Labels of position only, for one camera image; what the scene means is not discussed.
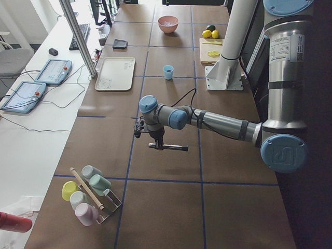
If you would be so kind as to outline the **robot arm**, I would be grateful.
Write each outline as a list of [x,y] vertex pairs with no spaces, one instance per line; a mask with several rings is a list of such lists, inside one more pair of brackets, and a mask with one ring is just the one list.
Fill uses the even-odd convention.
[[261,123],[239,120],[191,105],[170,107],[152,95],[140,99],[135,137],[148,133],[156,150],[188,150],[187,146],[167,145],[164,127],[182,129],[192,125],[221,136],[252,142],[272,170],[292,173],[308,160],[304,141],[306,124],[301,117],[305,35],[313,21],[313,1],[264,1],[264,28],[259,43],[269,40],[269,81],[266,92],[256,99]]

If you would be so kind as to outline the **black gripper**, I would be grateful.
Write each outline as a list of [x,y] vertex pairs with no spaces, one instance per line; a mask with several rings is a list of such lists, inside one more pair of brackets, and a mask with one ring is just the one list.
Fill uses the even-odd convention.
[[155,140],[154,148],[163,150],[164,126],[161,124],[146,125],[149,135]]

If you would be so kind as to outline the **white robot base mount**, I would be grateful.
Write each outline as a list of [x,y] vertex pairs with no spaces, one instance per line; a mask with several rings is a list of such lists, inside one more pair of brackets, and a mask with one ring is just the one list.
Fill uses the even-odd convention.
[[205,67],[208,90],[243,90],[239,58],[257,4],[258,0],[233,2],[220,59]]

